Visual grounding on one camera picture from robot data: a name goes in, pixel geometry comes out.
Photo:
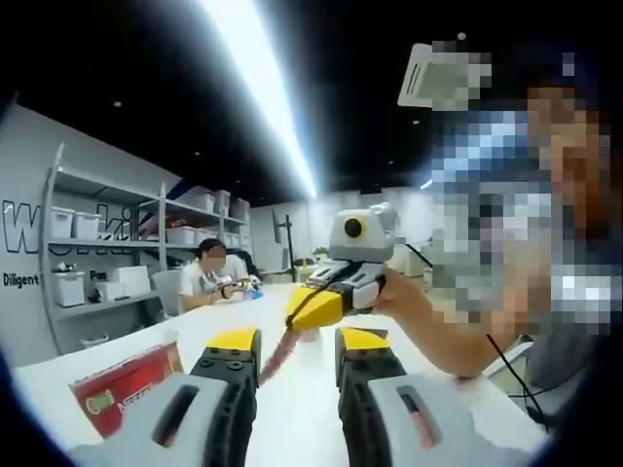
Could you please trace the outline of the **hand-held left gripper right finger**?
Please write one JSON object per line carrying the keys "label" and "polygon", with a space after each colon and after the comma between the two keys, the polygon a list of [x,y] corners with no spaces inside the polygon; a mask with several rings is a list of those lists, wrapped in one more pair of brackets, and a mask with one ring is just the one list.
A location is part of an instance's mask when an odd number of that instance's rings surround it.
{"label": "hand-held left gripper right finger", "polygon": [[453,390],[408,374],[387,332],[341,327],[335,333],[338,414],[351,466],[485,464],[489,442]]}

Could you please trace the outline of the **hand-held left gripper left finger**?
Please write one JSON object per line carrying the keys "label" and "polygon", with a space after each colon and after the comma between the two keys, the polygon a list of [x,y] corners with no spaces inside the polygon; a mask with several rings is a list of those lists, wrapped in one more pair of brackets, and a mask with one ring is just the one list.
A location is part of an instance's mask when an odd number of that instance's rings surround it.
{"label": "hand-held left gripper left finger", "polygon": [[120,429],[72,450],[77,466],[242,466],[256,418],[257,328],[216,336],[191,372],[131,403]]}

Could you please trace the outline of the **person's right hand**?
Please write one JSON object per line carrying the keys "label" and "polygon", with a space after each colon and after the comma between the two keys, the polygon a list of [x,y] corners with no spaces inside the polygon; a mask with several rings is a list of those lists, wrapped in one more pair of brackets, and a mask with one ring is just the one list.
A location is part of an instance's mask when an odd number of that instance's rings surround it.
{"label": "person's right hand", "polygon": [[434,331],[433,308],[425,293],[414,280],[394,269],[385,271],[385,286],[372,308],[392,318],[416,345],[423,345]]}

